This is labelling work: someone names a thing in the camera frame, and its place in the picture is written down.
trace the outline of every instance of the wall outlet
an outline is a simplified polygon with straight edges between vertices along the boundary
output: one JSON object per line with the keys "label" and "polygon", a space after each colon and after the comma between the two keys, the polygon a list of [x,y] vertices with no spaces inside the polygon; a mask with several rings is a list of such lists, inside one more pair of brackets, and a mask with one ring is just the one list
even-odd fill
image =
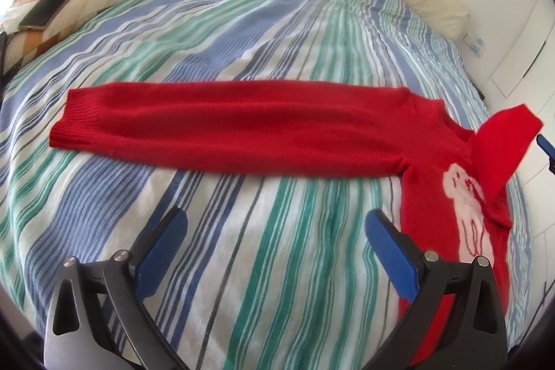
{"label": "wall outlet", "polygon": [[484,53],[484,41],[481,38],[475,37],[473,34],[466,34],[463,38],[464,42],[468,45],[472,52],[478,57]]}

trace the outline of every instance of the metal screw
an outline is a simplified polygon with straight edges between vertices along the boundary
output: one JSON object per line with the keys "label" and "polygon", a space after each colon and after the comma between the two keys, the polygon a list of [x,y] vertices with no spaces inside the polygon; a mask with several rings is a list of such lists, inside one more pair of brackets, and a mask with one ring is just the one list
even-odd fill
{"label": "metal screw", "polygon": [[74,265],[76,263],[77,263],[77,258],[73,256],[66,257],[66,259],[64,260],[65,267],[71,267],[71,265]]}
{"label": "metal screw", "polygon": [[126,250],[119,250],[116,251],[116,253],[114,254],[114,260],[121,262],[126,260],[129,257],[129,251]]}
{"label": "metal screw", "polygon": [[426,251],[424,253],[424,259],[429,262],[436,262],[439,259],[439,256],[435,251]]}
{"label": "metal screw", "polygon": [[480,265],[481,267],[487,267],[487,266],[489,266],[489,260],[487,259],[487,257],[478,256],[478,258],[476,259],[476,261],[478,262],[478,265]]}

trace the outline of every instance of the blue gripper pad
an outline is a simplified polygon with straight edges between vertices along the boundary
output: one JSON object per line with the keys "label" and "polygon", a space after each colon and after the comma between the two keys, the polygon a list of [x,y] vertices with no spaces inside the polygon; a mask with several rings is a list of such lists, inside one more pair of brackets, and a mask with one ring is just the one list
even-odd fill
{"label": "blue gripper pad", "polygon": [[179,209],[137,267],[135,273],[135,297],[137,300],[142,302],[156,293],[171,261],[187,236],[188,224],[187,214]]}
{"label": "blue gripper pad", "polygon": [[412,303],[418,294],[418,273],[402,248],[382,225],[378,212],[379,210],[371,210],[366,215],[366,238],[399,296]]}
{"label": "blue gripper pad", "polygon": [[549,156],[549,158],[555,159],[555,148],[553,145],[545,138],[542,134],[536,137],[536,143],[540,148]]}

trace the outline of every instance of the ribbed cuff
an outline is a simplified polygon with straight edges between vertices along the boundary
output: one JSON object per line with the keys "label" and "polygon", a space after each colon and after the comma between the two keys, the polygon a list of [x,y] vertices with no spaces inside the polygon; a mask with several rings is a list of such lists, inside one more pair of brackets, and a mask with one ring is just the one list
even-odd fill
{"label": "ribbed cuff", "polygon": [[95,126],[101,110],[98,88],[74,88],[68,91],[62,118],[50,131],[49,144],[52,148],[86,148],[93,143]]}

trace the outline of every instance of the bed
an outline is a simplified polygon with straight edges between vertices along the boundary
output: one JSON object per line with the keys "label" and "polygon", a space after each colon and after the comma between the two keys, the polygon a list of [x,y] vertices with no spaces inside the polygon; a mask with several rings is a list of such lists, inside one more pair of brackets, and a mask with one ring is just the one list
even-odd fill
{"label": "bed", "polygon": [[[398,319],[399,299],[362,219],[399,226],[397,177],[317,180],[206,174],[48,147],[70,88],[112,81],[321,80],[407,86],[476,129],[488,116],[452,41],[401,0],[127,0],[13,78],[3,93],[0,278],[44,331],[59,266],[129,249],[172,206],[137,294],[195,368],[361,368]],[[528,312],[526,203],[514,227],[509,345]],[[109,304],[124,356],[133,358]]]}

